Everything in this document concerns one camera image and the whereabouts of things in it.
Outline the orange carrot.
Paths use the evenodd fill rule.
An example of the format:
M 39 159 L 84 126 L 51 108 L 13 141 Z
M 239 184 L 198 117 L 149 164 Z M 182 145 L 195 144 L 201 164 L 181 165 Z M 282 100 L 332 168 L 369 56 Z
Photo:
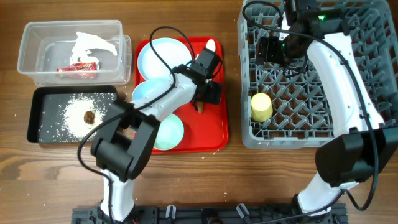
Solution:
M 198 101 L 197 102 L 197 109 L 198 109 L 198 112 L 200 114 L 203 114 L 203 112 L 204 112 L 204 102 Z

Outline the light green small bowl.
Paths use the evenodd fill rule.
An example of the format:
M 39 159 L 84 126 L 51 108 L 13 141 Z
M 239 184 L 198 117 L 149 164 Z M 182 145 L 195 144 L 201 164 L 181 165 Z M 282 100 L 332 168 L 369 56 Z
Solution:
M 168 151 L 178 146 L 184 136 L 184 125 L 175 114 L 170 114 L 161 122 L 154 147 Z

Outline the yellow plastic cup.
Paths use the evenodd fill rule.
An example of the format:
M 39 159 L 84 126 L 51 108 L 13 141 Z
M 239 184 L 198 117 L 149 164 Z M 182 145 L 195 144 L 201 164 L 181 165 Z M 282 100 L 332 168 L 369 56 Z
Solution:
M 251 118 L 257 122 L 265 122 L 273 114 L 271 98 L 265 93 L 257 93 L 251 98 Z

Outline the light blue rice bowl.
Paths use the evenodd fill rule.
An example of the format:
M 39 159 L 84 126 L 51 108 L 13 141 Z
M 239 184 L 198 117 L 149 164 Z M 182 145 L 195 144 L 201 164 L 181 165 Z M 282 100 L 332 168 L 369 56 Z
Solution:
M 170 80 L 168 78 L 155 78 L 146 80 L 135 87 L 132 93 L 132 100 L 140 100 L 145 96 L 159 96 L 168 90 L 170 87 Z

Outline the brown food scrap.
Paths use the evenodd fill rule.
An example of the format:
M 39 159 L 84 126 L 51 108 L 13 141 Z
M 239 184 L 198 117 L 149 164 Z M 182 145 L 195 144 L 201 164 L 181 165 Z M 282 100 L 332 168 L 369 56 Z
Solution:
M 86 111 L 83 120 L 87 124 L 93 124 L 95 122 L 95 114 L 92 111 Z

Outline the red snack wrapper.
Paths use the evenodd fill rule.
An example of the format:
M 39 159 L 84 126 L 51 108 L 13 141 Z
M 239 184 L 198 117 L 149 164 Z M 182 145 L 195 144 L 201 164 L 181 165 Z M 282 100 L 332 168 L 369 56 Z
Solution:
M 96 62 L 88 63 L 73 63 L 65 68 L 58 68 L 56 76 L 59 78 L 72 78 L 72 79 L 95 79 L 96 73 L 90 71 L 99 70 L 99 65 Z

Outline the white tissue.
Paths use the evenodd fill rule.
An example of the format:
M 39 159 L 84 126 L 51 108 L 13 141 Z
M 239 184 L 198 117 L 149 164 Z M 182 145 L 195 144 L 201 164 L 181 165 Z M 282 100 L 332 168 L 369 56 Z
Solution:
M 94 57 L 89 56 L 91 54 L 90 49 L 107 50 L 114 56 L 117 56 L 116 47 L 113 44 L 105 41 L 97 35 L 91 35 L 84 32 L 77 32 L 77 39 L 74 47 L 72 48 L 72 56 L 70 57 L 70 63 L 97 63 L 100 61 Z

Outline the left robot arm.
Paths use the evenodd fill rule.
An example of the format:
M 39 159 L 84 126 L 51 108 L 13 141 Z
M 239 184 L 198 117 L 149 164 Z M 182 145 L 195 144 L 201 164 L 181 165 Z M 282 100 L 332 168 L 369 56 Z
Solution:
M 159 90 L 132 103 L 111 104 L 91 145 L 105 183 L 98 209 L 102 220 L 122 223 L 133 211 L 134 180 L 147 165 L 165 118 L 192 100 L 219 104 L 222 86 L 212 78 L 221 67 L 220 56 L 204 48 L 190 65 L 174 67 Z

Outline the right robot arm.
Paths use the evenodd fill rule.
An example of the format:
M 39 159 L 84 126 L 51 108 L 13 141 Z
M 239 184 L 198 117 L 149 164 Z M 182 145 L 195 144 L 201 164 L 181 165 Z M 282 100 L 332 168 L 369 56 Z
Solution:
M 379 174 L 397 148 L 397 128 L 385 127 L 354 58 L 342 9 L 323 10 L 316 1 L 284 1 L 277 11 L 277 37 L 263 37 L 257 63 L 274 62 L 293 74 L 313 65 L 333 119 L 333 140 L 315 154 L 317 173 L 295 196 L 300 219 L 323 218 L 350 189 Z

